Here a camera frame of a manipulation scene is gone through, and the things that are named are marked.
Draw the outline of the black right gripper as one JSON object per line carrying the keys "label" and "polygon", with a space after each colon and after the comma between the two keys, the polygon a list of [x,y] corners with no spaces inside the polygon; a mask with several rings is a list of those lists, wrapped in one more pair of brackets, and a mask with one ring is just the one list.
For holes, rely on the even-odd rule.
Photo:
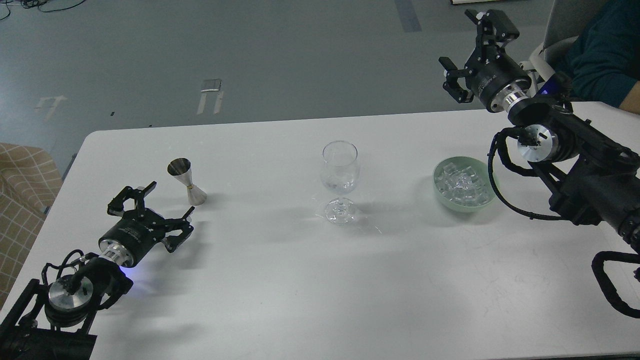
{"label": "black right gripper", "polygon": [[[502,10],[466,9],[465,15],[476,26],[475,47],[463,69],[457,68],[449,57],[439,57],[439,64],[445,69],[442,89],[458,104],[470,103],[476,96],[487,111],[502,112],[505,95],[500,93],[505,88],[527,91],[531,87],[530,76],[505,50],[521,32]],[[464,78],[468,89],[458,82]]]}

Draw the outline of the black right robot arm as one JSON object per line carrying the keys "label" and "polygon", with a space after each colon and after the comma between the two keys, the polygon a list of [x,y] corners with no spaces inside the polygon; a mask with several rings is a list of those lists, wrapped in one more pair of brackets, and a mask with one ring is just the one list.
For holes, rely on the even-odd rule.
{"label": "black right robot arm", "polygon": [[[544,61],[526,70],[507,55],[505,47],[519,30],[498,9],[467,9],[477,35],[463,68],[440,57],[445,69],[442,87],[458,103],[478,98],[491,113],[506,112],[511,127],[494,135],[487,153],[487,175],[494,194],[508,208],[532,220],[569,221],[576,226],[606,222],[633,253],[601,251],[591,268],[610,305],[638,318],[639,310],[619,296],[605,272],[605,263],[639,263],[639,155],[576,116],[570,102],[571,81]],[[554,215],[522,210],[502,195],[494,178],[494,157],[523,177],[539,178],[551,192]]]}

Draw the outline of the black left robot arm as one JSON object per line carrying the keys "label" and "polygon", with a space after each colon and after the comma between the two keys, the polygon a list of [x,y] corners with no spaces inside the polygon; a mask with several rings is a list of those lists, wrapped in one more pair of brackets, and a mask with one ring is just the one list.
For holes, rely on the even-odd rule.
{"label": "black left robot arm", "polygon": [[176,251],[192,234],[190,207],[164,218],[146,207],[156,187],[124,187],[107,206],[119,217],[99,240],[99,253],[72,250],[61,264],[46,263],[30,280],[1,323],[3,360],[88,360],[97,337],[90,328],[98,312],[133,286],[124,269],[137,266],[157,244]]}

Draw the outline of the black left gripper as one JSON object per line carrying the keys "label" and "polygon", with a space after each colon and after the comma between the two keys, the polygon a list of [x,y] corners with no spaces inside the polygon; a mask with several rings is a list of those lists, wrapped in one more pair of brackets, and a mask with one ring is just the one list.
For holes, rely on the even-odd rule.
{"label": "black left gripper", "polygon": [[[157,186],[132,188],[125,186],[107,205],[107,214],[121,217],[99,240],[100,256],[123,268],[133,268],[160,242],[168,253],[173,253],[194,231],[190,215],[191,206],[180,218],[164,219],[153,210],[147,211],[146,196]],[[134,209],[125,212],[125,202],[132,199]]]}

